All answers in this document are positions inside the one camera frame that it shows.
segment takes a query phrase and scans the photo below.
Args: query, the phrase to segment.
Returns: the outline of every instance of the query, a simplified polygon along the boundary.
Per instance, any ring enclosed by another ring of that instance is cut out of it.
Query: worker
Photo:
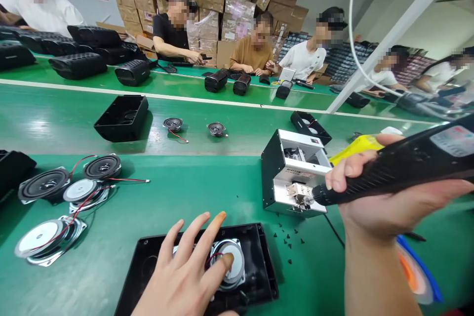
[[[275,64],[268,61],[266,68],[279,75],[285,67],[295,69],[295,79],[305,80],[312,85],[316,72],[324,65],[326,49],[333,34],[347,27],[344,22],[344,10],[330,7],[319,15],[313,37],[290,48],[285,57]]]
[[[272,27],[273,16],[269,12],[257,16],[252,34],[237,42],[230,60],[231,70],[258,77],[272,74],[271,70],[265,69],[268,61],[273,59],[273,49],[269,43]]]
[[[186,58],[190,63],[203,65],[198,52],[189,50],[186,22],[190,14],[190,0],[168,0],[168,12],[153,18],[153,43],[160,58]]]
[[[0,11],[0,22],[10,26],[23,19],[28,24],[23,28],[71,37],[68,25],[85,25],[82,15],[68,0],[0,0],[0,4],[7,11]]]
[[[474,62],[474,48],[466,48],[463,53],[453,54],[426,67],[419,79],[413,82],[410,91],[434,97],[453,77]]]
[[[384,146],[402,138],[377,136]],[[376,151],[366,151],[341,161],[326,174],[326,186],[340,193],[345,191],[346,178],[358,177],[364,164],[376,157]],[[387,194],[363,197],[339,205],[346,230],[345,314],[422,316],[400,266],[396,236],[412,231],[425,216],[472,190],[474,185],[465,180],[440,180],[407,188],[390,197]],[[227,253],[204,271],[203,265],[226,214],[221,212],[212,220],[194,247],[198,232],[209,218],[206,212],[189,225],[174,257],[173,245],[184,221],[171,227],[161,244],[155,271],[132,316],[204,314],[234,261],[233,255]],[[227,311],[221,316],[237,316],[237,313]]]
[[[386,86],[393,90],[403,90],[407,91],[408,89],[396,81],[395,75],[392,72],[392,69],[395,66],[399,68],[406,67],[406,60],[408,59],[408,50],[404,46],[394,45],[387,55],[385,55],[379,63],[372,69],[369,73],[369,78],[373,82]],[[371,90],[374,87],[374,83],[370,82],[366,78],[363,79],[363,83],[359,84],[354,92],[363,92],[372,96],[382,97],[385,94],[384,90],[379,88]]]

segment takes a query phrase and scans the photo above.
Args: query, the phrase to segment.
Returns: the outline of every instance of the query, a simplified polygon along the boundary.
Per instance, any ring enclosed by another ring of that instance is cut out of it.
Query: white metal frame
[[[387,50],[396,44],[396,42],[403,36],[403,34],[410,28],[410,26],[416,21],[418,17],[425,11],[428,6],[434,0],[414,0],[410,7],[405,11],[405,13],[400,17],[397,23],[392,27],[389,33],[385,38],[380,42],[374,52],[370,57],[365,61],[362,68],[366,73],[370,72],[374,68],[379,60],[382,58]],[[362,83],[364,80],[364,75],[360,70],[357,70],[354,75],[349,79],[349,81],[344,86],[344,89],[332,102],[329,108],[326,110],[327,113],[335,113],[346,99],[352,94],[354,89]]]

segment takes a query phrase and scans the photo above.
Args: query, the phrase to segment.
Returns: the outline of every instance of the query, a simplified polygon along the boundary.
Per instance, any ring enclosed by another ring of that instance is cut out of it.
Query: black plastic box
[[[310,124],[306,125],[303,122],[304,119]],[[295,125],[298,133],[319,138],[324,146],[326,146],[332,140],[332,137],[329,135],[329,133],[326,132],[324,127],[322,127],[318,123],[318,121],[308,113],[305,113],[303,111],[294,111],[291,114],[291,122]],[[310,128],[315,129],[317,131],[317,134],[313,134],[310,131]]]
[[[117,96],[95,123],[95,130],[111,142],[138,141],[148,111],[146,96]]]
[[[205,230],[199,231],[197,243]],[[183,233],[179,233],[174,245],[178,245]],[[137,305],[150,277],[165,235],[138,240],[125,284],[118,301],[115,316],[130,316]],[[214,242],[237,238],[245,260],[245,283],[233,291],[217,291],[207,306],[205,316],[216,316],[226,310],[243,314],[248,307],[278,299],[278,285],[268,250],[263,226],[259,223],[222,227]]]

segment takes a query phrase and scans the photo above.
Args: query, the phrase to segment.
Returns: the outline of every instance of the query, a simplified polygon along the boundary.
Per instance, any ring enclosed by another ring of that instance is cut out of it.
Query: black cable
[[[337,239],[339,240],[339,242],[341,243],[342,247],[344,249],[346,249],[346,245],[344,244],[344,242],[342,241],[341,237],[339,236],[339,234],[337,233],[336,229],[334,228],[334,226],[332,225],[331,221],[329,220],[329,217],[327,217],[327,214],[324,214],[324,217],[326,218],[326,220],[328,221],[329,225],[331,226],[332,228],[332,231],[334,232],[334,234],[336,235]]]

